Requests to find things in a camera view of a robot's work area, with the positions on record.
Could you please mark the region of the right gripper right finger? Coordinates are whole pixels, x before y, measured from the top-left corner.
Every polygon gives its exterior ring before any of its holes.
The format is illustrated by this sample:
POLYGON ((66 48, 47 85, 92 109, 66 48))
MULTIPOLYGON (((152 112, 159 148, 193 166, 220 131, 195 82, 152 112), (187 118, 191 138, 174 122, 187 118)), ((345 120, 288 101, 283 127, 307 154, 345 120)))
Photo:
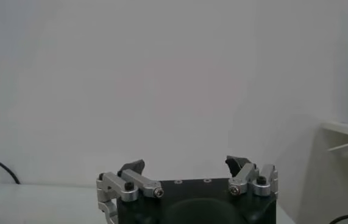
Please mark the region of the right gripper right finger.
POLYGON ((257 197, 278 197, 278 171, 273 164, 259 168, 247 158, 226 156, 225 163, 229 167, 231 178, 228 189, 233 196, 251 191, 257 197))

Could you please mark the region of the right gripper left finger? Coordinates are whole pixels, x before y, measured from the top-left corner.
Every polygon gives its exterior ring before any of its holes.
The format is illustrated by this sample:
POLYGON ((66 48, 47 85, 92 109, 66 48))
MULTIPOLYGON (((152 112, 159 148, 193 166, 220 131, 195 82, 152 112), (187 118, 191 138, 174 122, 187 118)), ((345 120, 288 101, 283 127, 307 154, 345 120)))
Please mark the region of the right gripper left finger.
POLYGON ((109 224, 118 223, 118 212, 113 199, 124 202, 137 201, 140 196, 162 198, 162 183, 142 176, 145 162, 142 159, 126 163, 117 173, 100 173, 96 179, 98 208, 109 224))

